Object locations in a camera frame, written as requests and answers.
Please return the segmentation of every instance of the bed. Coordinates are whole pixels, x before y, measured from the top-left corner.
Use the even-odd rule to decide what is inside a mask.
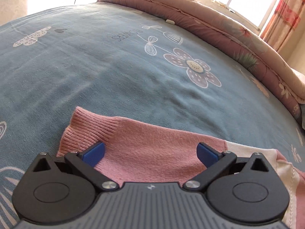
[[[11,191],[39,152],[56,155],[76,106],[277,149],[305,171],[305,84],[258,37],[194,1],[59,7],[1,26],[0,38],[3,228],[17,220]]]

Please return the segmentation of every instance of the pink quilt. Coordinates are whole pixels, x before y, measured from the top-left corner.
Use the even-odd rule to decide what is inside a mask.
[[[193,0],[98,0],[170,19],[218,48],[250,71],[301,124],[305,76],[290,68],[257,35],[233,19]]]

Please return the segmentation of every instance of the black circular cap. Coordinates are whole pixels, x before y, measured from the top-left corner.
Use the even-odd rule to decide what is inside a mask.
[[[260,202],[267,197],[268,190],[258,183],[246,182],[235,185],[233,194],[243,202]]]
[[[85,213],[94,202],[95,189],[84,178],[60,171],[27,175],[12,195],[21,219],[37,224],[63,223]]]
[[[59,202],[66,198],[68,194],[68,186],[62,183],[44,183],[34,191],[36,199],[46,203]]]
[[[216,179],[206,197],[215,210],[233,222],[266,223],[281,219],[288,206],[289,194],[280,181],[269,172],[240,172]]]

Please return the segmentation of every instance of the purple flower print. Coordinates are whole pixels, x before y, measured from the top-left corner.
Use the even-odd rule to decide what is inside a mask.
[[[173,65],[181,68],[186,68],[186,73],[190,80],[201,88],[207,88],[208,82],[221,87],[222,84],[218,78],[213,75],[209,70],[211,68],[200,59],[193,59],[185,51],[174,48],[173,52],[176,54],[164,54],[164,58]]]

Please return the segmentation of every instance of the blue bedsheet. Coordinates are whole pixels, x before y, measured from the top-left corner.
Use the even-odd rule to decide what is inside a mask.
[[[56,154],[76,106],[275,148],[305,171],[304,133],[282,103],[162,19],[109,3],[67,6],[5,24],[0,39],[2,196],[36,154]]]

